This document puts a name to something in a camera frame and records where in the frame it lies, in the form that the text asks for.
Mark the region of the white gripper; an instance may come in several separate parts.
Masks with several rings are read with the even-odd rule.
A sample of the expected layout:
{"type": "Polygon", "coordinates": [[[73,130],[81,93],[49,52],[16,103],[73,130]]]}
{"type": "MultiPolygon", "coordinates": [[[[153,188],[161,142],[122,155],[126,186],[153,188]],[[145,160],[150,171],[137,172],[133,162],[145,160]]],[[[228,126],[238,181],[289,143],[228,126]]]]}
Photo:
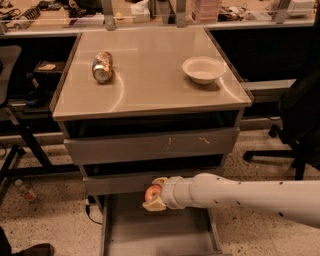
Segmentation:
{"type": "Polygon", "coordinates": [[[193,200],[190,194],[191,178],[181,176],[159,177],[152,181],[153,185],[162,186],[161,197],[156,195],[152,200],[144,202],[142,206],[150,212],[164,211],[167,209],[177,210],[191,207],[193,200]]]}

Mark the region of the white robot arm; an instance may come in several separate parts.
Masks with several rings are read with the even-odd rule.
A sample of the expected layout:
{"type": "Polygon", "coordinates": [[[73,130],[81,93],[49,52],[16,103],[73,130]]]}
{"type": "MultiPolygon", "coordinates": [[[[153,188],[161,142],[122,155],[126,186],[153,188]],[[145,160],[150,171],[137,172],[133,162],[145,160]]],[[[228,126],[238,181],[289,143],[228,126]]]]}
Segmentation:
{"type": "Polygon", "coordinates": [[[160,177],[146,190],[143,203],[151,212],[223,206],[254,209],[319,228],[320,182],[234,181],[209,173],[160,177]]]}

